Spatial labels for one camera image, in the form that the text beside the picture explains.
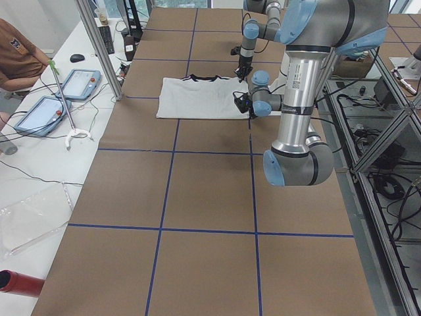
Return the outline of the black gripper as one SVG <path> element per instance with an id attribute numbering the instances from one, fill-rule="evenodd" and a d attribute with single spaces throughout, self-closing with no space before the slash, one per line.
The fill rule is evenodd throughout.
<path id="1" fill-rule="evenodd" d="M 247 92 L 233 92 L 234 103 L 239 109 L 240 113 L 249 115 L 249 118 L 255 118 L 253 110 L 253 102 Z"/>
<path id="2" fill-rule="evenodd" d="M 245 79 L 245 76 L 248 76 L 252 71 L 252 61 L 254 50 L 245 49 L 243 47 L 234 47 L 231 49 L 231 55 L 239 56 L 238 67 L 234 70 L 235 74 L 239 76 L 239 81 L 242 82 Z"/>

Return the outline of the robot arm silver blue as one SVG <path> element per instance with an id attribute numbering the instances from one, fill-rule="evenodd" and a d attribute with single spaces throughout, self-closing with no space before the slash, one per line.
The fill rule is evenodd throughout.
<path id="1" fill-rule="evenodd" d="M 241 45 L 232 48 L 230 53 L 239 56 L 238 66 L 234 73 L 240 82 L 245 81 L 253 69 L 252 62 L 258 39 L 280 43 L 280 18 L 283 5 L 279 1 L 244 1 L 244 9 L 249 12 L 265 14 L 267 22 L 263 24 L 253 18 L 242 22 Z"/>
<path id="2" fill-rule="evenodd" d="M 316 89 L 321 85 L 322 61 L 334 52 L 350 55 L 379 47 L 387 33 L 388 1 L 246 1 L 247 11 L 265 14 L 265 24 L 250 19 L 238 55 L 236 75 L 250 79 L 249 93 L 237 102 L 241 112 L 263 117 L 279 111 L 278 137 L 264 152 L 267 181 L 274 186 L 312 186 L 329 178 L 334 166 L 331 149 L 310 124 Z M 288 56 L 285 91 L 271 93 L 269 77 L 254 71 L 258 39 L 285 45 Z"/>

